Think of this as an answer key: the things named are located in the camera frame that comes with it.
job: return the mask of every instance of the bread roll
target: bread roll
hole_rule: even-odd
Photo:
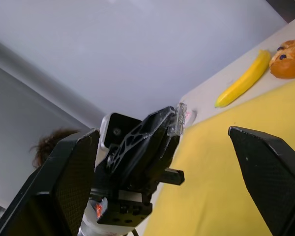
[[[281,79],[295,78],[295,40],[283,43],[271,59],[271,73]]]

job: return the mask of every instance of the cable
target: cable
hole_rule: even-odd
[[[138,232],[136,231],[136,229],[134,229],[133,231],[132,231],[132,234],[133,234],[133,236],[139,236],[139,234],[138,234]]]

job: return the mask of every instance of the clear plastic piece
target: clear plastic piece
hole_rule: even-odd
[[[168,136],[181,136],[183,134],[186,112],[187,105],[181,102],[178,103],[175,109],[175,115],[173,116],[171,123],[168,126]]]

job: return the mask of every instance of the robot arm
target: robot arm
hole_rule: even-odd
[[[169,169],[184,113],[180,104],[144,121],[112,114],[103,121],[101,138],[93,129],[61,140],[0,219],[0,235],[131,232],[151,214],[159,182],[184,182],[182,171]]]

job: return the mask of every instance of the white wall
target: white wall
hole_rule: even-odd
[[[0,69],[0,205],[7,207],[34,170],[30,148],[61,127],[86,127]]]
[[[90,128],[99,128],[104,113],[64,84],[48,76],[0,43],[0,68],[43,95]]]
[[[285,24],[266,0],[0,0],[0,43],[100,112],[138,118]]]

